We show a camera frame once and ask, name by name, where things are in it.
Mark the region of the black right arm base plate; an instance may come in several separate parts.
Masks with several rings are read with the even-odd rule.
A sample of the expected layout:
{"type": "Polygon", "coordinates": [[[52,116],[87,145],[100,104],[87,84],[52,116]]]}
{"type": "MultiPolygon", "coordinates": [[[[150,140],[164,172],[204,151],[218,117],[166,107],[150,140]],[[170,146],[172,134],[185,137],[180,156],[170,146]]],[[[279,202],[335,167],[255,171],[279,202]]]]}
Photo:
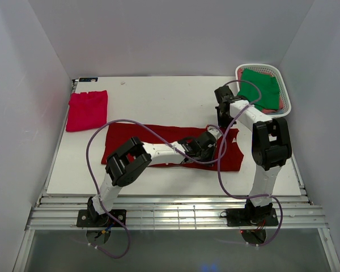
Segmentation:
{"type": "Polygon", "coordinates": [[[243,226],[267,226],[276,227],[279,221],[274,208],[261,210],[256,208],[254,211],[242,209],[226,209],[220,213],[221,218],[225,218],[229,227],[243,226]]]}

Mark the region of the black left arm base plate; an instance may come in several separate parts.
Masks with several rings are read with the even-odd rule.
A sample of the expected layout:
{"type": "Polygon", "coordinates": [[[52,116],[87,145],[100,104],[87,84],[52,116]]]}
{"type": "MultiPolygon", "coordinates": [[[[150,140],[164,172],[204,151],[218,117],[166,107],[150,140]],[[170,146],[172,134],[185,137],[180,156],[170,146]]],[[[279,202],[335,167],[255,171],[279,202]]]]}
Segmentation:
{"type": "MultiPolygon", "coordinates": [[[[114,209],[110,211],[110,214],[118,219],[123,225],[126,224],[126,214],[125,209],[114,209]]],[[[76,220],[77,227],[83,228],[100,228],[100,227],[121,227],[121,225],[109,217],[107,214],[100,215],[96,220],[92,219],[90,212],[87,210],[79,210],[78,217],[76,220]]]]}

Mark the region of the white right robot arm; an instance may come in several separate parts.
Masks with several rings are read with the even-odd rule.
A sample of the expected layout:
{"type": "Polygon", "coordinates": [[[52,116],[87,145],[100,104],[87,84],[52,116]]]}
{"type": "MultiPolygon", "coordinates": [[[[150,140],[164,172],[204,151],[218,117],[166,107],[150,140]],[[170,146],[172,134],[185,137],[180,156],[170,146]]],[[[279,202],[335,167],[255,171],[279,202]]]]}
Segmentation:
{"type": "Polygon", "coordinates": [[[242,96],[233,95],[228,86],[214,91],[218,125],[228,128],[239,121],[252,132],[251,152],[256,164],[252,189],[242,209],[227,209],[230,227],[277,226],[278,218],[272,198],[277,175],[292,155],[287,121],[262,113],[242,96]]]}

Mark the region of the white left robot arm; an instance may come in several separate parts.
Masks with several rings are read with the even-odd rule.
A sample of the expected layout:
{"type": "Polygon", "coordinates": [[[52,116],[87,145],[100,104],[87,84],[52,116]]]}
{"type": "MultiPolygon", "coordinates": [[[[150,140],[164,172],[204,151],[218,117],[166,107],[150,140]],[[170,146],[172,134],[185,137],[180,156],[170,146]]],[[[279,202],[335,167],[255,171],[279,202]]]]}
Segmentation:
{"type": "Polygon", "coordinates": [[[130,138],[107,157],[104,181],[97,194],[88,200],[90,221],[99,227],[105,225],[109,219],[108,211],[111,211],[121,189],[132,184],[149,166],[185,165],[194,161],[211,164],[221,136],[219,130],[210,128],[198,137],[186,137],[169,145],[130,138]]]}

